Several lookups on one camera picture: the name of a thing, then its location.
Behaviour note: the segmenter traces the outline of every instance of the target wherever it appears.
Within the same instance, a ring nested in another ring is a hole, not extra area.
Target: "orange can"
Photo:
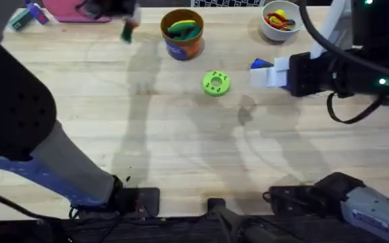
[[[174,23],[181,20],[194,20],[201,28],[198,35],[190,40],[174,40],[166,35],[167,29]],[[177,60],[192,59],[200,50],[203,34],[203,19],[195,11],[189,9],[176,9],[167,13],[160,23],[161,34],[166,42],[167,52]]]

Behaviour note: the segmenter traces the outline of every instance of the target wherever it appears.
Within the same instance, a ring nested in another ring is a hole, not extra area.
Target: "pink object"
[[[59,22],[106,23],[111,21],[110,17],[102,17],[98,20],[94,20],[82,16],[75,8],[77,4],[81,4],[82,2],[83,0],[43,0],[43,5]]]

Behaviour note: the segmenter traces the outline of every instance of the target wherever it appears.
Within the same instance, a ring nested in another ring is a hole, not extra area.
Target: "wire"
[[[310,20],[309,14],[307,12],[307,0],[299,0],[299,11],[301,15],[301,20],[303,21],[305,28],[307,29],[307,32],[315,39],[316,42],[318,42],[325,50],[330,51],[337,56],[339,56],[341,59],[346,60],[348,62],[357,63],[359,65],[364,66],[365,68],[371,69],[375,72],[381,72],[385,75],[389,76],[389,68],[372,63],[370,61],[364,60],[360,57],[357,57],[355,55],[352,55],[350,53],[347,53],[346,51],[343,51],[333,43],[331,43],[329,40],[324,38],[314,27],[313,23]]]
[[[298,239],[298,240],[300,240],[300,241],[302,241],[302,242],[306,242],[306,243],[309,242],[309,241],[307,241],[306,239],[304,239],[304,238],[298,236],[298,235],[295,234],[294,232],[290,231],[289,229],[285,229],[284,227],[278,225],[277,223],[274,223],[273,221],[270,221],[270,220],[268,220],[268,219],[264,219],[264,218],[259,217],[259,216],[253,216],[253,217],[254,217],[255,219],[258,219],[258,220],[260,220],[260,221],[262,221],[262,222],[265,222],[265,223],[267,223],[267,224],[270,224],[270,225],[272,225],[272,226],[278,228],[279,230],[281,230],[281,231],[283,231],[283,232],[289,234],[289,235],[292,236],[293,238],[296,238],[296,239]]]
[[[115,229],[120,223],[121,221],[124,219],[124,216],[123,215],[120,215],[112,224],[111,227],[109,227],[106,232],[104,234],[102,234],[99,238],[99,240],[97,240],[97,243],[102,243],[106,237],[113,231],[113,229]]]
[[[44,216],[44,215],[39,215],[39,214],[33,213],[33,212],[29,211],[28,209],[25,209],[24,207],[21,207],[20,205],[16,204],[15,202],[12,202],[12,201],[10,201],[2,196],[0,196],[0,203],[16,210],[19,213],[22,213],[28,217],[31,217],[33,219],[42,219],[44,221],[61,221],[61,219],[58,219],[56,217]]]
[[[334,112],[334,108],[332,106],[332,99],[334,98],[335,95],[336,95],[336,92],[332,92],[330,95],[328,95],[328,98],[327,98],[328,114],[330,114],[330,117],[334,121],[340,122],[343,124],[354,124],[354,123],[361,121],[362,119],[371,115],[377,108],[379,108],[382,105],[382,103],[385,100],[385,96],[380,95],[371,105],[369,105],[369,107],[367,107],[364,111],[362,111],[356,117],[349,119],[349,120],[341,120],[340,118],[337,117],[336,113]]]

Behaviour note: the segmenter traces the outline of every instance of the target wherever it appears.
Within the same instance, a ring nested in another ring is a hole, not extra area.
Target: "green ring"
[[[214,86],[213,80],[219,81],[220,85]],[[210,71],[202,79],[202,89],[214,97],[224,95],[230,89],[230,78],[222,71]]]

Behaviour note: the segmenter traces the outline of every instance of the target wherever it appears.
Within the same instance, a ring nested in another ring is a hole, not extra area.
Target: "white bowl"
[[[291,31],[278,30],[271,27],[266,21],[265,17],[268,13],[273,13],[275,10],[281,9],[286,13],[286,18],[295,21]],[[285,41],[291,36],[295,35],[303,27],[298,5],[289,1],[272,1],[265,5],[262,9],[261,16],[261,30],[262,33],[273,41]]]

